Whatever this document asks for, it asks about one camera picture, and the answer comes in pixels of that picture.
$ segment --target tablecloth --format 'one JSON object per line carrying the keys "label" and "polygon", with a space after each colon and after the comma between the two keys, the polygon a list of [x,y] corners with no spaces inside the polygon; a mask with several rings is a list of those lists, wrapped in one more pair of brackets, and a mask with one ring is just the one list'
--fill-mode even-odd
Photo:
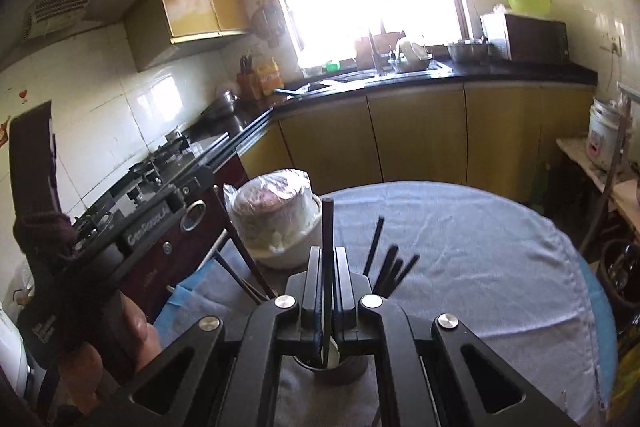
{"label": "tablecloth", "polygon": [[[346,247],[352,270],[362,272],[376,220],[385,216],[373,276],[382,250],[392,243],[405,259],[421,256],[392,296],[407,314],[455,314],[581,425],[604,425],[616,360],[612,315],[597,281],[551,221],[513,201],[457,185],[396,182],[331,196],[334,244]],[[231,242],[222,255],[249,276]],[[168,304],[156,321],[164,345],[203,315],[229,319],[254,309],[218,264],[203,270],[192,289],[177,288],[172,301],[180,307]],[[265,271],[284,288],[285,274]],[[326,387],[285,359],[276,425],[370,425],[378,405],[374,373],[371,362],[357,382]]]}

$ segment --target human hand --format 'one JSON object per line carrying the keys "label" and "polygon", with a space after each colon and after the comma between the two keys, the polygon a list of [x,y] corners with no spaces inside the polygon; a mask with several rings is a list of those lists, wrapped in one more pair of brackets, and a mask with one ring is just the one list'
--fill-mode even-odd
{"label": "human hand", "polygon": [[[145,314],[129,299],[122,295],[124,317],[129,330],[140,341],[136,356],[136,372],[145,367],[161,351],[158,331],[146,322]],[[60,378],[82,414],[89,414],[100,403],[96,395],[102,380],[102,359],[97,349],[82,343],[72,353],[66,353],[58,362]]]}

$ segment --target silver screw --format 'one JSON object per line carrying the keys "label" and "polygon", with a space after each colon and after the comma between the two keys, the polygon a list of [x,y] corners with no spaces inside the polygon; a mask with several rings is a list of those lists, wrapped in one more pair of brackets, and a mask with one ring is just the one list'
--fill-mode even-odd
{"label": "silver screw", "polygon": [[443,313],[438,317],[438,324],[446,330],[453,330],[458,325],[458,318],[451,313]]}
{"label": "silver screw", "polygon": [[202,331],[217,330],[220,325],[220,319],[217,317],[204,317],[200,319],[198,325]]}
{"label": "silver screw", "polygon": [[286,309],[291,308],[296,303],[296,299],[291,295],[280,295],[276,297],[275,303],[278,308]]}
{"label": "silver screw", "polygon": [[380,295],[373,295],[370,293],[360,299],[360,302],[365,308],[378,308],[382,306],[382,297]]}

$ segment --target stainless steel bowl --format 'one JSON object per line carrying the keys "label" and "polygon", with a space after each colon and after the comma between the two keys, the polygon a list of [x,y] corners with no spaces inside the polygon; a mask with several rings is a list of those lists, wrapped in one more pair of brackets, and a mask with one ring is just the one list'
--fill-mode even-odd
{"label": "stainless steel bowl", "polygon": [[487,62],[489,60],[489,44],[457,42],[447,44],[447,50],[454,62]]}
{"label": "stainless steel bowl", "polygon": [[203,112],[202,116],[209,120],[217,120],[233,114],[236,110],[236,104],[238,103],[238,97],[230,90],[225,90],[220,93],[216,99],[211,102]]}

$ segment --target gray tablecloth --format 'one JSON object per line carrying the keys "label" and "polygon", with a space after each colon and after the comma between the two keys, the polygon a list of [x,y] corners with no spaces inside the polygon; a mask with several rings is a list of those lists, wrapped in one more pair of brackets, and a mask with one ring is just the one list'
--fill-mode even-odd
{"label": "gray tablecloth", "polygon": [[[457,315],[476,335],[584,426],[604,424],[598,344],[588,289],[569,239],[529,209],[457,185],[398,182],[331,194],[335,245],[362,272],[379,215],[385,216],[371,273],[392,243],[421,259],[392,299],[410,315]],[[231,242],[222,252],[249,276]],[[284,288],[286,277],[267,271]],[[203,315],[231,318],[255,305],[217,264],[178,309],[169,343]],[[276,425],[369,426],[378,397],[373,363],[352,385],[325,387],[285,359]]]}

